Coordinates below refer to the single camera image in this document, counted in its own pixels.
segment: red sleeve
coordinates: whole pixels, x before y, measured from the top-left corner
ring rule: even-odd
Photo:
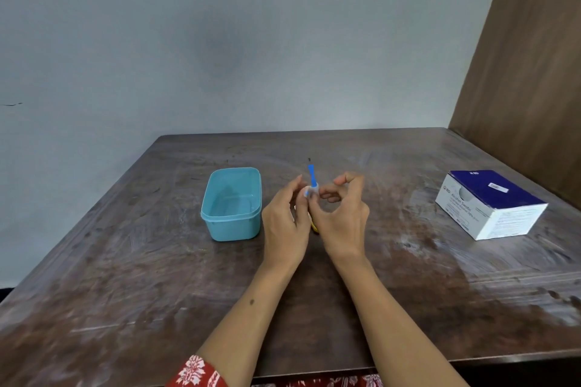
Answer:
[[[166,387],[181,387],[190,384],[196,387],[228,387],[214,367],[198,355],[192,355],[179,373],[166,384]]]

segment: blue object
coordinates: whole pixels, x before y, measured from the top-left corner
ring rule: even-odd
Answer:
[[[256,237],[261,209],[262,182],[257,169],[222,169],[210,175],[202,202],[202,219],[214,240]]]
[[[494,170],[454,170],[450,175],[491,208],[504,209],[546,203]]]
[[[311,174],[311,187],[315,188],[317,186],[317,180],[315,179],[315,167],[313,164],[309,164],[309,173]]]

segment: rectangular plastic tub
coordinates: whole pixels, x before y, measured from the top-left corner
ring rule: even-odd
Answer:
[[[255,237],[260,230],[262,182],[252,167],[216,170],[210,175],[202,219],[218,242]]]

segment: gray wall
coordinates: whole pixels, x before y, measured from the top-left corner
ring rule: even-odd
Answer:
[[[0,287],[162,134],[447,126],[491,0],[0,0]]]

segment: hand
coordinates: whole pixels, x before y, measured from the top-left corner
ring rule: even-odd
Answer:
[[[264,263],[284,266],[293,272],[304,257],[311,222],[304,192],[307,183],[299,175],[278,191],[262,211],[264,223]],[[296,206],[293,220],[291,207]]]
[[[309,209],[313,221],[333,261],[365,257],[364,237],[369,207],[361,201],[363,183],[362,175],[348,171],[335,178],[332,184],[319,187],[322,199],[341,203],[332,213],[319,207],[316,193],[310,196]]]

